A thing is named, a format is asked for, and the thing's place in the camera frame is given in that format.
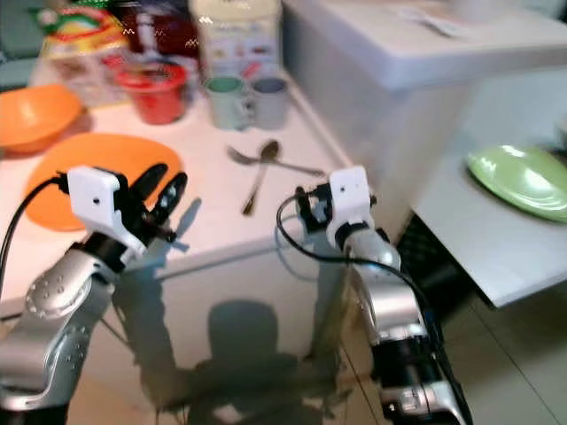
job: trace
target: metal spoon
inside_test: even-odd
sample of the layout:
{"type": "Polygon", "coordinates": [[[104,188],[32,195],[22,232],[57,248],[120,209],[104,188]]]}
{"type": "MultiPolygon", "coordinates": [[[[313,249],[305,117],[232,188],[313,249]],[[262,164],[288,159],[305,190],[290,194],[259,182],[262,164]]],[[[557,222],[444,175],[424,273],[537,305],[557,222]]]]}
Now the metal spoon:
{"type": "MultiPolygon", "coordinates": [[[[279,142],[276,140],[270,142],[275,142],[279,146],[279,142]]],[[[238,164],[242,164],[243,166],[252,166],[262,161],[261,158],[248,157],[244,153],[240,153],[231,146],[227,148],[227,153],[229,154],[230,159],[237,162],[238,164]]],[[[274,166],[282,166],[284,168],[289,168],[291,170],[299,171],[301,173],[311,174],[314,175],[315,177],[323,177],[324,175],[326,175],[326,173],[323,170],[319,170],[316,168],[308,168],[306,166],[293,166],[291,164],[285,164],[284,162],[276,161],[275,159],[269,160],[268,163],[274,166]]]]}
{"type": "Polygon", "coordinates": [[[266,170],[268,168],[268,163],[275,161],[280,153],[280,144],[275,140],[270,140],[265,143],[260,150],[260,170],[258,170],[258,175],[252,186],[252,193],[246,201],[245,207],[242,209],[243,215],[252,215],[254,210],[254,204],[256,202],[256,195],[258,195],[258,190],[260,190],[260,185],[264,180],[264,175],[266,175],[266,170]]]}

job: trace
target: food package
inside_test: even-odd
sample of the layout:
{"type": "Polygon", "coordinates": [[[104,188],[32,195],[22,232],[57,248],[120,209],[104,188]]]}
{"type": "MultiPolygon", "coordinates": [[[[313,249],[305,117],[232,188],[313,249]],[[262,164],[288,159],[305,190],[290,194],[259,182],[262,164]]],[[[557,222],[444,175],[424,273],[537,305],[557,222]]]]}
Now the food package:
{"type": "Polygon", "coordinates": [[[112,14],[78,6],[44,11],[41,20],[50,28],[43,60],[83,104],[98,107],[127,101],[114,75],[128,61],[128,41],[112,14]]]}

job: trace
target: red container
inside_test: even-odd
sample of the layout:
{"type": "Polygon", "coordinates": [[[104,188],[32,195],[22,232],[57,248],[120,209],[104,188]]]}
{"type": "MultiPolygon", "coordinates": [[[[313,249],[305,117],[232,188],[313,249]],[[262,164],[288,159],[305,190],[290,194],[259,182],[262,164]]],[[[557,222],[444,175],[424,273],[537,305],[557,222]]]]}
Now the red container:
{"type": "Polygon", "coordinates": [[[148,124],[169,124],[185,114],[187,74],[182,66],[145,64],[117,73],[116,81],[148,124]]]}

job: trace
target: black cable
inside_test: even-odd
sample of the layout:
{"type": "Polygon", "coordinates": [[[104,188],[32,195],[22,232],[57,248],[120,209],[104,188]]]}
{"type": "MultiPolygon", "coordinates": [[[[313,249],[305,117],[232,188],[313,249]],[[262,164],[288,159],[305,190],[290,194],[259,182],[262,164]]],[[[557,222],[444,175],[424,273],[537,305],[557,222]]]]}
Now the black cable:
{"type": "Polygon", "coordinates": [[[23,214],[29,203],[32,202],[34,197],[39,192],[47,188],[50,184],[57,184],[60,186],[63,183],[62,179],[64,179],[64,177],[60,175],[58,177],[52,177],[49,180],[46,180],[45,182],[38,184],[35,187],[35,189],[33,189],[31,192],[27,194],[27,196],[24,198],[24,200],[21,202],[18,209],[14,213],[12,217],[12,221],[10,221],[10,225],[6,230],[6,235],[4,236],[4,241],[2,243],[2,249],[0,250],[0,299],[2,299],[2,288],[4,286],[4,274],[6,271],[6,262],[8,260],[10,243],[12,242],[14,231],[16,230],[16,226],[18,225],[18,221],[19,218],[21,217],[21,214],[23,214]]]}
{"type": "Polygon", "coordinates": [[[282,214],[284,209],[290,203],[299,200],[302,197],[312,197],[314,192],[308,192],[305,195],[293,195],[292,197],[288,197],[285,199],[277,209],[276,213],[276,225],[280,233],[282,234],[283,238],[296,250],[301,252],[302,254],[308,256],[311,259],[316,259],[317,261],[325,262],[325,263],[339,263],[339,264],[358,264],[361,266],[373,266],[379,267],[386,272],[394,274],[395,276],[399,277],[404,283],[406,283],[412,291],[416,294],[417,301],[424,310],[423,318],[425,320],[425,327],[427,328],[430,337],[432,338],[433,342],[433,352],[436,355],[436,358],[439,362],[441,370],[443,374],[449,381],[451,388],[453,390],[454,395],[457,397],[457,402],[459,403],[461,409],[463,410],[463,414],[465,415],[465,419],[469,424],[472,424],[472,414],[470,413],[469,405],[464,397],[464,391],[462,390],[461,384],[457,381],[456,377],[454,376],[453,370],[449,363],[449,359],[447,357],[447,353],[445,352],[445,348],[443,346],[443,334],[441,328],[437,321],[435,320],[433,310],[431,309],[431,304],[425,294],[423,293],[422,289],[416,285],[416,283],[406,274],[403,274],[397,268],[388,266],[387,264],[380,263],[378,261],[374,261],[371,259],[359,259],[359,258],[352,258],[352,257],[331,257],[325,255],[319,255],[312,251],[306,250],[303,248],[299,243],[297,243],[291,236],[288,234],[282,223],[282,214]]]}

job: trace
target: tiled floor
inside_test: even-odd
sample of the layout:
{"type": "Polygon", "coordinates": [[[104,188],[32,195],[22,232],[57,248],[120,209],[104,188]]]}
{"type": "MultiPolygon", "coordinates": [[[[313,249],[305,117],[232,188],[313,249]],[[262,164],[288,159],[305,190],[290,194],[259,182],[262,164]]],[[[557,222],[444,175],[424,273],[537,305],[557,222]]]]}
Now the tiled floor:
{"type": "MultiPolygon", "coordinates": [[[[566,306],[567,285],[563,285],[498,311],[491,311],[474,298],[448,321],[447,352],[475,424],[567,425],[566,306]]],[[[353,323],[343,335],[345,367],[338,380],[339,390],[351,390],[350,395],[335,404],[330,414],[312,416],[315,421],[298,425],[387,423],[368,378],[369,351],[359,325],[353,323]]],[[[322,408],[320,400],[305,400],[304,404],[312,406],[313,411],[322,408]]],[[[278,415],[270,416],[266,423],[283,423],[273,420],[278,415]]],[[[152,425],[155,416],[135,411],[115,394],[85,379],[74,399],[69,423],[152,425]]],[[[168,415],[159,418],[160,425],[180,423],[168,415]]]]}

